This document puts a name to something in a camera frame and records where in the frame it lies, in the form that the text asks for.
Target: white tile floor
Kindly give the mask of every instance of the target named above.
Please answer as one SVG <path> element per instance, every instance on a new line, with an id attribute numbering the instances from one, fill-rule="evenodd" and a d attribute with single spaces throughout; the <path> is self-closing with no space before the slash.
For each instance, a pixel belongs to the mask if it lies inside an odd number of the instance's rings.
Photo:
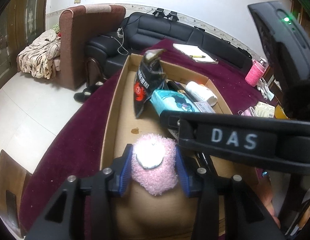
<path id="1" fill-rule="evenodd" d="M 81 107 L 76 92 L 19 72 L 0 90 L 0 151 L 33 173 L 56 135 Z"/>

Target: wooden chair leg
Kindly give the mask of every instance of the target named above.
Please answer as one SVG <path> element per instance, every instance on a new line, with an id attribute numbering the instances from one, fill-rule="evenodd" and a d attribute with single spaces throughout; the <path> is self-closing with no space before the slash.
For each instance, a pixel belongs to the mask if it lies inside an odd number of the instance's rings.
<path id="1" fill-rule="evenodd" d="M 85 62 L 86 69 L 86 86 L 89 87 L 98 81 L 105 82 L 107 78 L 105 77 L 101 66 L 98 61 L 92 57 L 89 57 Z"/>
<path id="2" fill-rule="evenodd" d="M 31 174 L 14 161 L 4 150 L 0 152 L 0 217 L 20 237 L 19 209 L 23 190 Z"/>

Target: cardboard box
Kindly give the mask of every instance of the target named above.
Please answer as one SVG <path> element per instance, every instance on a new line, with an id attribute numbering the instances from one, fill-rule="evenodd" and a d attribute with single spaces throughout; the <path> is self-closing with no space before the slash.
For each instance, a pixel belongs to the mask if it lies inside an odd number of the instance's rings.
<path id="1" fill-rule="evenodd" d="M 134 77 L 142 59 L 132 54 L 126 60 L 115 89 L 106 124 L 101 155 L 101 169 L 120 157 L 126 144 L 134 143 L 145 133 L 171 137 L 167 129 L 159 125 L 159 117 L 150 102 L 145 104 L 139 119 L 135 119 L 133 102 Z M 218 97 L 213 107 L 216 113 L 231 114 L 229 107 L 209 78 L 181 66 L 161 62 L 168 79 L 186 84 L 195 81 L 205 84 Z M 219 176 L 230 178 L 240 174 L 249 184 L 258 183 L 254 168 L 234 164 L 212 156 Z M 223 197 L 219 199 L 219 233 L 225 232 Z M 120 239 L 189 239 L 194 224 L 198 199 L 188 199 L 177 185 L 161 196 L 149 194 L 133 181 L 121 199 L 112 200 L 112 210 Z"/>

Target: wooden door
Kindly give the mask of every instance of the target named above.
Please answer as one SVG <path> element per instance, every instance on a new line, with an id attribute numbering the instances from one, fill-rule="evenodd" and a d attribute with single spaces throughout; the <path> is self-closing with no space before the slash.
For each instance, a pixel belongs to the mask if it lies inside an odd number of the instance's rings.
<path id="1" fill-rule="evenodd" d="M 8 7 L 4 9 L 0 16 L 0 89 L 1 87 L 17 73 L 17 67 L 14 64 L 9 50 L 8 42 L 8 30 L 9 22 L 8 18 Z"/>
<path id="2" fill-rule="evenodd" d="M 16 39 L 18 48 L 30 45 L 45 31 L 46 0 L 16 0 Z"/>
<path id="3" fill-rule="evenodd" d="M 17 73 L 17 55 L 45 31 L 46 0 L 11 0 L 0 16 L 0 88 Z"/>
<path id="4" fill-rule="evenodd" d="M 310 16 L 298 0 L 292 0 L 291 13 L 304 28 L 310 38 Z"/>

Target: door glass panel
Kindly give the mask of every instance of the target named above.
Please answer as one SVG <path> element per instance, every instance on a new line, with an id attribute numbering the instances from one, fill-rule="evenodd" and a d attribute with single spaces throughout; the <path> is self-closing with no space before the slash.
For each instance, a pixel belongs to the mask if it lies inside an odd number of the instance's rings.
<path id="1" fill-rule="evenodd" d="M 4 10 L 0 16 L 0 79 L 10 68 L 11 62 L 7 46 L 7 12 Z"/>
<path id="2" fill-rule="evenodd" d="M 27 0 L 25 9 L 26 42 L 31 44 L 37 37 L 37 6 L 38 0 Z"/>

